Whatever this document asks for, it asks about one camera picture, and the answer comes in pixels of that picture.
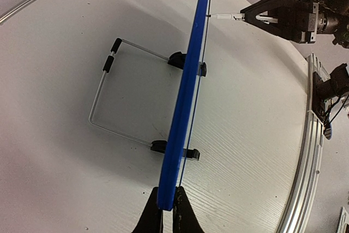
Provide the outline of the white marker pen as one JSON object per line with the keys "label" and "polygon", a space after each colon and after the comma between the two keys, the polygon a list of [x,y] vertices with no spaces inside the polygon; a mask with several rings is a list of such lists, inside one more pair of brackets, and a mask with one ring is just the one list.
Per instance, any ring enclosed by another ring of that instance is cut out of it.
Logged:
{"label": "white marker pen", "polygon": [[236,20],[244,21],[245,14],[242,13],[214,13],[207,15],[208,18],[218,19],[218,20]]}

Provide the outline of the blue framed small whiteboard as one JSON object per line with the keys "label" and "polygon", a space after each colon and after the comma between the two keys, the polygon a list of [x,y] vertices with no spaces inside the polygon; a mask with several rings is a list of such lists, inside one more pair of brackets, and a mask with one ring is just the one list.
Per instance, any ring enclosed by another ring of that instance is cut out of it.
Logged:
{"label": "blue framed small whiteboard", "polygon": [[181,163],[183,159],[187,158],[184,150],[188,148],[195,107],[195,95],[198,93],[201,78],[199,74],[203,60],[204,39],[207,34],[209,5],[210,0],[197,0],[159,179],[157,207],[163,211],[171,211],[173,209]]}

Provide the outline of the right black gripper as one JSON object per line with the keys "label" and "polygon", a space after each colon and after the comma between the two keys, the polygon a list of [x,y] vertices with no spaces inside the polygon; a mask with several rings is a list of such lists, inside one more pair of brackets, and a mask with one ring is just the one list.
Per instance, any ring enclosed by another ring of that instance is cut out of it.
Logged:
{"label": "right black gripper", "polygon": [[256,17],[242,20],[269,34],[299,44],[316,41],[319,3],[315,0],[260,0],[240,11],[259,15],[278,8],[278,18]]}

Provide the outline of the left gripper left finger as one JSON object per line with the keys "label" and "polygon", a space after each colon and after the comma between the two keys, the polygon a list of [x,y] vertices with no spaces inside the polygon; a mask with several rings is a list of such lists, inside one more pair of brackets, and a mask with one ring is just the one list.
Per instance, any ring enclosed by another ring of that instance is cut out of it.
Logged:
{"label": "left gripper left finger", "polygon": [[132,233],[161,233],[163,232],[163,211],[158,209],[158,188],[154,187]]}

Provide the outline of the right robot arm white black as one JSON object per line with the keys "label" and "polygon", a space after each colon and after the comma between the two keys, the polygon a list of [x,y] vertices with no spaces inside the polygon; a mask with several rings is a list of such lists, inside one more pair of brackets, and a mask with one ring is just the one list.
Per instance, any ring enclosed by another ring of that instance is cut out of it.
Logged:
{"label": "right robot arm white black", "polygon": [[245,22],[298,44],[327,34],[348,48],[348,0],[260,0],[240,12]]}

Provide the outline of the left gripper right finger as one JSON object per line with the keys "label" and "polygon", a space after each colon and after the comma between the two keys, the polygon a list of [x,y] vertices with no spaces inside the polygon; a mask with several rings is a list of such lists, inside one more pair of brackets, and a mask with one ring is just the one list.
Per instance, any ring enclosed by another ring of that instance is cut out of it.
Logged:
{"label": "left gripper right finger", "polygon": [[182,186],[176,188],[174,196],[172,232],[204,233]]}

